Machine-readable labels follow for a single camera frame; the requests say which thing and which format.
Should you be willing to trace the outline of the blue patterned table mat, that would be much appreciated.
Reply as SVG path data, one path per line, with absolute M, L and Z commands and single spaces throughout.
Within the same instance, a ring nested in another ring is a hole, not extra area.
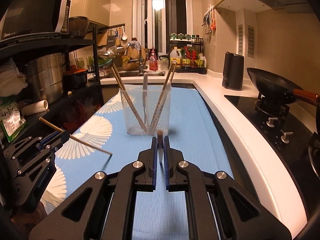
M 75 132 L 74 136 L 113 155 L 100 152 L 72 139 L 56 153 L 56 173 L 42 203 L 52 212 L 95 172 L 120 171 L 150 148 L 148 135 L 126 131 L 120 95 L 113 96 Z M 195 89 L 173 88 L 170 95 L 170 146 L 201 170 L 232 173 L 227 154 L 209 111 Z M 162 170 L 157 172 L 156 190 L 137 194 L 133 239 L 188 239 L 188 222 L 183 192 L 165 188 Z

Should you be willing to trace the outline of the black shelving unit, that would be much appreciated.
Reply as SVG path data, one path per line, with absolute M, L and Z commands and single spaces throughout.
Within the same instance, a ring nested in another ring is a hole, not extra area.
M 1 46 L 1 131 L 13 141 L 35 135 L 45 117 L 75 132 L 103 104 L 97 77 L 71 64 L 69 53 L 89 47 L 97 59 L 97 38 L 33 37 Z

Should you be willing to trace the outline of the white microwave oven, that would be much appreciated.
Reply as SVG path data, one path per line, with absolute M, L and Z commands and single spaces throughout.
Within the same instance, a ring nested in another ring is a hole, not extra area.
M 30 35 L 67 34 L 71 0 L 13 0 L 1 29 L 1 41 Z

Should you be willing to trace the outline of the chrome kitchen faucet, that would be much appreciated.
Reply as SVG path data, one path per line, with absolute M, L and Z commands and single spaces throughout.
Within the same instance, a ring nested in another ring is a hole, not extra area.
M 123 56 L 123 68 L 125 70 L 137 70 L 141 74 L 144 72 L 145 67 L 145 50 L 137 41 L 133 38 L 125 48 L 125 54 Z

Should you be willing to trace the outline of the pink dish soap bottle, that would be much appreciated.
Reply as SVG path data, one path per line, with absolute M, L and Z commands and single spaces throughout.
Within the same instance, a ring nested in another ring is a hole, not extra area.
M 157 64 L 157 56 L 155 50 L 152 48 L 149 57 L 149 70 L 157 71 L 158 64 Z

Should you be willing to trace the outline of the white paper roll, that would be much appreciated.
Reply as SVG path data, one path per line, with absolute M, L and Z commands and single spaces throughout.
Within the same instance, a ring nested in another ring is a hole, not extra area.
M 22 115 L 33 115 L 41 112 L 45 112 L 48 109 L 48 101 L 41 100 L 39 102 L 27 105 L 22 108 Z

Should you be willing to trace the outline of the wooden cutting board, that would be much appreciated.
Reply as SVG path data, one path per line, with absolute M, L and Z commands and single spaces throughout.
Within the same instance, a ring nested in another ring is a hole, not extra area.
M 132 48 L 131 46 L 127 49 L 127 55 L 123 55 L 123 64 L 122 67 L 124 70 L 139 70 L 139 60 L 143 59 L 143 65 L 145 65 L 146 61 L 146 53 L 145 49 L 137 50 L 136 48 Z

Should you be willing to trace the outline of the black electric kettle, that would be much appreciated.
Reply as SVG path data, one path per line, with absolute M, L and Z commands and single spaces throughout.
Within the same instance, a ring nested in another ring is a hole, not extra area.
M 244 78 L 244 57 L 226 52 L 223 66 L 222 87 L 231 90 L 242 90 Z

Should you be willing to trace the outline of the glass jar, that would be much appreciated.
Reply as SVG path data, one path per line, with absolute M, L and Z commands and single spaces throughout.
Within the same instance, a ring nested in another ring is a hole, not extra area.
M 169 69 L 169 59 L 167 57 L 161 57 L 161 70 L 168 70 Z

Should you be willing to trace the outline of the black wok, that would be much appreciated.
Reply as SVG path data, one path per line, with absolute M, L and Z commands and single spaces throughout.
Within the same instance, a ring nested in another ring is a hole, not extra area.
M 257 68 L 247 68 L 247 73 L 256 89 L 271 101 L 291 104 L 301 100 L 314 106 L 319 105 L 319 94 L 303 90 L 280 75 Z

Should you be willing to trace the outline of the clear plastic utensil holder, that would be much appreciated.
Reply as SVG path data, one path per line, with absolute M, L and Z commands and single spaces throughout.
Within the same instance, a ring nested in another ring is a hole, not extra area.
M 128 134 L 156 136 L 169 133 L 170 94 L 172 86 L 125 85 L 120 90 L 125 126 Z

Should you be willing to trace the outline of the hanging utensil rack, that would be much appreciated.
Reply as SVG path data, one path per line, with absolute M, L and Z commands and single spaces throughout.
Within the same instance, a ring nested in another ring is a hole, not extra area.
M 205 13 L 203 17 L 204 32 L 209 35 L 216 31 L 216 17 L 215 17 L 215 6 L 212 5 Z

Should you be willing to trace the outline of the yellow oil jug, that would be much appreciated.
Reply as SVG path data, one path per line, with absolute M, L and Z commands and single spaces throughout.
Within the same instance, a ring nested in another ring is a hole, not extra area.
M 170 62 L 176 61 L 176 67 L 181 68 L 182 54 L 181 50 L 174 47 L 170 53 Z

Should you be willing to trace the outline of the white handled fork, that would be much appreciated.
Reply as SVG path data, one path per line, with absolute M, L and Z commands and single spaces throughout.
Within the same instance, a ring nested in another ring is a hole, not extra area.
M 144 124 L 145 125 L 146 125 L 146 122 L 147 122 L 147 113 L 146 113 L 147 95 L 148 95 L 148 74 L 144 73 L 142 97 L 143 97 L 143 111 L 144 111 Z

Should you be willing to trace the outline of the black gas stove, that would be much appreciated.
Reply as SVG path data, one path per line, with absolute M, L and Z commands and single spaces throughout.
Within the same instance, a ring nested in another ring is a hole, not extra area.
M 271 145 L 299 187 L 319 189 L 319 135 L 263 96 L 225 95 Z

